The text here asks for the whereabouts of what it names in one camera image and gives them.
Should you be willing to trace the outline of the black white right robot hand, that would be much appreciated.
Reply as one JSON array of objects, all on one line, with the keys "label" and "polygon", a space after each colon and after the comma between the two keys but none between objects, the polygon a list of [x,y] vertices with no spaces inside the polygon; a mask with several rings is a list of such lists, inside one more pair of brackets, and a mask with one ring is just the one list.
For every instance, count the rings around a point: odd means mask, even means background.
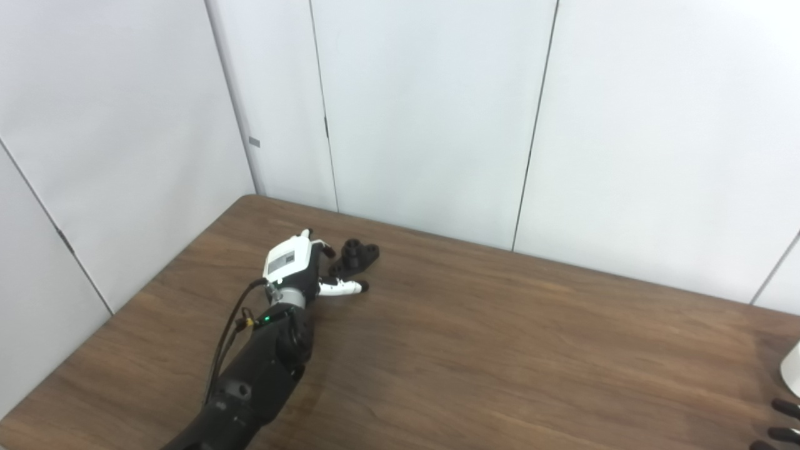
[{"label": "black white right robot hand", "polygon": [[[797,404],[796,402],[785,401],[785,399],[780,399],[780,398],[774,398],[771,401],[771,407],[778,413],[782,413],[785,416],[797,419],[797,421],[799,421],[799,404]],[[797,446],[799,445],[798,427],[794,428],[769,427],[769,429],[767,430],[767,435],[769,439],[772,439],[772,441],[777,441],[780,443],[790,443]],[[777,449],[777,447],[772,445],[770,442],[766,441],[753,441],[748,448]]]}]

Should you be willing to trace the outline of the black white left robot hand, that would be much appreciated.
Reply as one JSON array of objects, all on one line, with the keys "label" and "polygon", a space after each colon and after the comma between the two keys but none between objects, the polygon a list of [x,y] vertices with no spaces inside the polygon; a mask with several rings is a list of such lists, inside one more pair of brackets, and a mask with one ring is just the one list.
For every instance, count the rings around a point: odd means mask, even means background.
[{"label": "black white left robot hand", "polygon": [[321,257],[334,259],[336,251],[322,239],[311,239],[304,229],[273,247],[266,256],[262,278],[269,303],[306,309],[318,296],[362,294],[369,290],[363,280],[345,280],[321,274]]}]

